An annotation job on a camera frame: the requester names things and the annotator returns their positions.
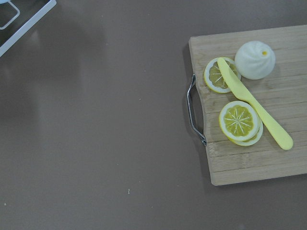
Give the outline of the yellow plastic knife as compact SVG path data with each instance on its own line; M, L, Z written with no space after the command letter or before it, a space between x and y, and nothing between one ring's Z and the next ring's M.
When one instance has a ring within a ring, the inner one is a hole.
M277 144L283 150L290 150L293 147L294 142L287 131L256 100L237 75L231 70L224 58L219 57L217 59L217 64L224 81L233 95L242 101L248 102L258 113L263 124L266 126Z

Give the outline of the wooden cutting board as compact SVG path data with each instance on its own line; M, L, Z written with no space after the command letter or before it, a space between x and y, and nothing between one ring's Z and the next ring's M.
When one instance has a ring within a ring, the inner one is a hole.
M204 73L214 58L234 58L249 41L266 43L275 53L273 71L263 79L227 78L230 92L207 87ZM305 174L307 172L307 27L305 25L193 36L191 87L201 100L211 183L215 186ZM242 100L263 122L260 139L251 146L233 142L222 131L226 105Z

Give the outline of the lemon slices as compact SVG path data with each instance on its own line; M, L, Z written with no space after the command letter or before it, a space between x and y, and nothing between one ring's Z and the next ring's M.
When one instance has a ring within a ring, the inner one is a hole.
M212 59L205 67L204 81L213 92L228 93L230 88L223 79L217 59ZM258 114L243 101L232 101L222 108L219 114L219 126L231 142L240 146L257 143L263 133L263 123Z

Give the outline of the white dish rack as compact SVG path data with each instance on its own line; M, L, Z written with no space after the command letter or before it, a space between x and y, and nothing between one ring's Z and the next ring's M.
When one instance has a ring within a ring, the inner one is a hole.
M0 2L0 55L57 4L56 0L2 0Z

